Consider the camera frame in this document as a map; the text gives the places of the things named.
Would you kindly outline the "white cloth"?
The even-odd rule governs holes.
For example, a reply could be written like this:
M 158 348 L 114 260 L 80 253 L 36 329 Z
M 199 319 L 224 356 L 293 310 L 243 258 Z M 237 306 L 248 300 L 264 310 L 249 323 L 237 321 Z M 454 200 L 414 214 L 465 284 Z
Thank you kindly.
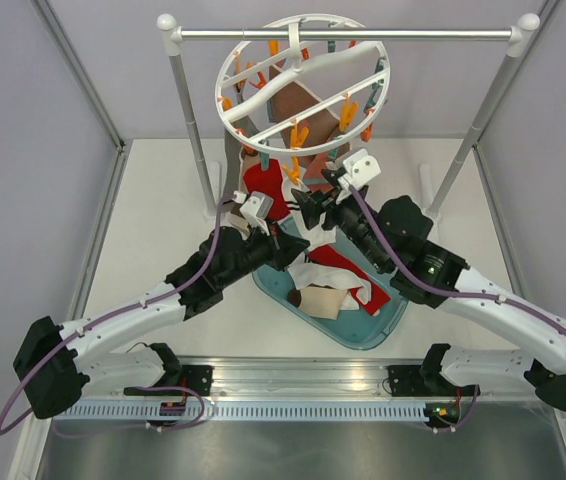
M 336 290 L 359 288 L 358 297 L 361 302 L 367 304 L 372 297 L 371 283 L 346 269 L 315 263 L 299 263 L 291 265 L 287 272 L 298 290 L 310 285 Z

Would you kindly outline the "yellow clothes peg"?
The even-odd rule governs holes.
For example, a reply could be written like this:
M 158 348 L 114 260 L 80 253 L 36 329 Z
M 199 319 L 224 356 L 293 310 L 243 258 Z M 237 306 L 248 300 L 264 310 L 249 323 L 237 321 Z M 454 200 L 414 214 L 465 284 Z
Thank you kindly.
M 290 166 L 282 165 L 281 169 L 294 186 L 298 186 L 300 184 L 301 172 L 300 172 L 299 159 L 297 157 L 292 157 L 291 165 Z

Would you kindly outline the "white round clip hanger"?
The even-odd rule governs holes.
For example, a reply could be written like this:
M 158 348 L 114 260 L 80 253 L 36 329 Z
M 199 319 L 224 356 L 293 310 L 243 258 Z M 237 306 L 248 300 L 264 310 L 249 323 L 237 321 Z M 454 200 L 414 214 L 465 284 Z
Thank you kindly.
M 285 40 L 270 43 L 265 41 L 253 42 L 230 64 L 226 73 L 232 76 L 239 71 L 244 71 L 267 59 L 270 55 L 286 49 L 287 46 L 288 43 Z M 251 76 L 248 80 L 237 83 L 245 85 L 244 100 L 252 97 L 256 94 L 258 88 L 279 77 L 290 66 L 289 61 L 283 60 Z M 255 135 L 268 129 L 274 123 L 298 114 L 316 105 L 319 101 L 360 82 L 380 68 L 381 61 L 378 52 L 370 50 L 350 62 L 333 64 L 327 68 L 303 74 L 300 79 L 291 82 L 274 94 L 265 106 L 248 115 L 258 129 Z M 214 90 L 216 109 L 219 98 L 224 99 L 228 106 L 237 106 L 233 86 L 224 89 L 221 94 L 217 94 Z M 330 108 L 296 123 L 293 127 L 285 128 L 282 132 L 272 135 L 268 139 L 269 146 L 284 149 L 291 146 L 312 147 L 333 140 L 343 133 L 345 128 L 352 128 L 364 119 L 368 108 L 378 101 L 379 93 L 378 85 L 365 87 L 353 94 L 348 101 L 338 102 Z M 370 141 L 375 120 L 363 134 L 355 136 L 353 140 L 333 151 L 337 151 L 342 146 L 357 140 Z

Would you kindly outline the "white fluffy sock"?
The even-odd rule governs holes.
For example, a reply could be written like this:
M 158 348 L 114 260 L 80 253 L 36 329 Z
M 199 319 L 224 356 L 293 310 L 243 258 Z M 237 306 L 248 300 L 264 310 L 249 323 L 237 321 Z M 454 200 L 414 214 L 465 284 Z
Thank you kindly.
M 341 303 L 342 311 L 355 311 L 361 307 L 361 301 L 358 297 L 359 288 L 348 289 Z

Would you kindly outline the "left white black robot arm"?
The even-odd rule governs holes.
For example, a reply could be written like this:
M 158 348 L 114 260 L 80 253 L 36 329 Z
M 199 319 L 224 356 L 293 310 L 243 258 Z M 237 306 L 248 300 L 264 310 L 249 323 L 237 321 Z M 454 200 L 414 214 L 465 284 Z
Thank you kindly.
M 222 301 L 227 287 L 262 266 L 285 270 L 308 246 L 276 224 L 248 236 L 218 227 L 182 266 L 136 300 L 95 318 L 34 321 L 13 361 L 32 413 L 54 417 L 98 390 L 174 393 L 182 373 L 166 345 L 153 344 L 137 355 L 122 354 L 119 347 L 202 314 Z

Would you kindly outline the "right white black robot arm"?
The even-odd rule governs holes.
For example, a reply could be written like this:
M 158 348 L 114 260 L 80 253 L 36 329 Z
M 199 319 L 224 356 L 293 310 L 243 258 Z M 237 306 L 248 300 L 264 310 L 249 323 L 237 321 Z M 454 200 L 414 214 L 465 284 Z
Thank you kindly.
M 342 169 L 324 173 L 327 192 L 291 194 L 307 228 L 338 228 L 408 301 L 464 317 L 516 345 L 512 359 L 498 354 L 484 364 L 460 361 L 460 352 L 435 344 L 419 371 L 422 388 L 441 395 L 453 385 L 480 384 L 494 376 L 531 386 L 547 405 L 566 412 L 566 319 L 551 314 L 487 279 L 467 261 L 429 240 L 433 222 L 403 195 L 380 210 L 365 188 L 349 185 Z

